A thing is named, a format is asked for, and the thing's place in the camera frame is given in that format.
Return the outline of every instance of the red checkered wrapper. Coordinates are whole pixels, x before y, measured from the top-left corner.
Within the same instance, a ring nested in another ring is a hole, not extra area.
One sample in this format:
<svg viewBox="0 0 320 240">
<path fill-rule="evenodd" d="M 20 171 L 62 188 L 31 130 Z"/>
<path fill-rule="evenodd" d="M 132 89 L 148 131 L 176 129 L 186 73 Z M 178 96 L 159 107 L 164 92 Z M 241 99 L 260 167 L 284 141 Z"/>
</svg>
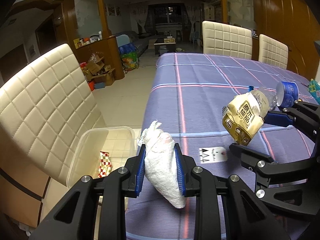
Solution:
<svg viewBox="0 0 320 240">
<path fill-rule="evenodd" d="M 112 169 L 108 152 L 100 152 L 100 158 L 101 158 L 101 163 L 98 171 L 98 178 L 108 176 Z"/>
</svg>

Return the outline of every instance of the coffee table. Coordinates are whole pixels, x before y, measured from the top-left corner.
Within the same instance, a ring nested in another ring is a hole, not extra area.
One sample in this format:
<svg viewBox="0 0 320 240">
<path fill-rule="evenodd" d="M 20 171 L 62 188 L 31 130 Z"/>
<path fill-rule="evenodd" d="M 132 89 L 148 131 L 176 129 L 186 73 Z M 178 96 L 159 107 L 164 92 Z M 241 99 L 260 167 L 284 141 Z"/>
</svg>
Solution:
<svg viewBox="0 0 320 240">
<path fill-rule="evenodd" d="M 160 55 L 160 46 L 166 45 L 168 52 L 176 52 L 176 43 L 175 42 L 164 42 L 164 39 L 157 39 L 154 43 L 155 54 Z"/>
</svg>

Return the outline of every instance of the teal woven item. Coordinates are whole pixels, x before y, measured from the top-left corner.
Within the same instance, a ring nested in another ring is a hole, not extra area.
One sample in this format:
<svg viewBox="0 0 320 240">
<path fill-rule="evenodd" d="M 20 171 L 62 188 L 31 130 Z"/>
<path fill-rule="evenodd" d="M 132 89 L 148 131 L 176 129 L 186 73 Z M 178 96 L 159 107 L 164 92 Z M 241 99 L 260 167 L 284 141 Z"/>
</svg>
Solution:
<svg viewBox="0 0 320 240">
<path fill-rule="evenodd" d="M 318 84 L 318 82 L 311 79 L 308 90 L 310 94 L 313 96 L 313 98 L 320 105 L 320 85 Z"/>
</svg>

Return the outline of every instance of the white towel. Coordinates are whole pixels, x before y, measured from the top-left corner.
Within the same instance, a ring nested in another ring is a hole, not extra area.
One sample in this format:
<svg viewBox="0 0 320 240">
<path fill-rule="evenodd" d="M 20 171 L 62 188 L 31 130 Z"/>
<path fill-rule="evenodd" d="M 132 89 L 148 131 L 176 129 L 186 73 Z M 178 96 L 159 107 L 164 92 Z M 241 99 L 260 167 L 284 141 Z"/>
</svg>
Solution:
<svg viewBox="0 0 320 240">
<path fill-rule="evenodd" d="M 174 140 L 169 133 L 158 129 L 161 123 L 153 121 L 142 132 L 138 145 L 146 145 L 145 176 L 175 208 L 183 208 L 186 199 L 181 194 L 177 180 Z"/>
</svg>

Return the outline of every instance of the gold tissue package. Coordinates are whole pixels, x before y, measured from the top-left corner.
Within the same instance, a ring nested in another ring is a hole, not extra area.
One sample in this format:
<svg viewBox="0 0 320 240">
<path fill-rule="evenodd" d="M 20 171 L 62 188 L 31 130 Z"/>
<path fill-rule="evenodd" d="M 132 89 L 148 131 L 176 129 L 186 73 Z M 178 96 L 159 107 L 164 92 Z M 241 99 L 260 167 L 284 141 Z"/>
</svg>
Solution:
<svg viewBox="0 0 320 240">
<path fill-rule="evenodd" d="M 238 95 L 224 109 L 222 124 L 238 144 L 247 146 L 263 125 L 259 114 L 259 104 L 251 93 Z"/>
</svg>

